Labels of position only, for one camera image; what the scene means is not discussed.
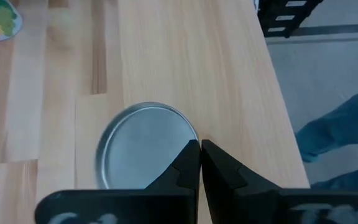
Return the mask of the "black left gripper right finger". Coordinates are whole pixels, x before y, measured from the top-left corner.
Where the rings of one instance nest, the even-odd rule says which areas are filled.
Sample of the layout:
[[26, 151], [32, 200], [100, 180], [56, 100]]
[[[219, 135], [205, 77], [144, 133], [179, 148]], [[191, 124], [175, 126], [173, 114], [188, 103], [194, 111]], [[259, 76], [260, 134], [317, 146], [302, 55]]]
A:
[[358, 191], [281, 188], [210, 140], [201, 160], [213, 223], [358, 223]]

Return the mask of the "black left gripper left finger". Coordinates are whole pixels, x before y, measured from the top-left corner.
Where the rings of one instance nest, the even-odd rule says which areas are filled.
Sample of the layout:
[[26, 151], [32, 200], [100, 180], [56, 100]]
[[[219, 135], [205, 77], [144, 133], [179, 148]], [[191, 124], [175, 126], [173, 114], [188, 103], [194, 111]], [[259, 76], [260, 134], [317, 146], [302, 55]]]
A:
[[191, 140], [145, 189], [61, 190], [36, 206], [36, 223], [196, 223], [200, 144]]

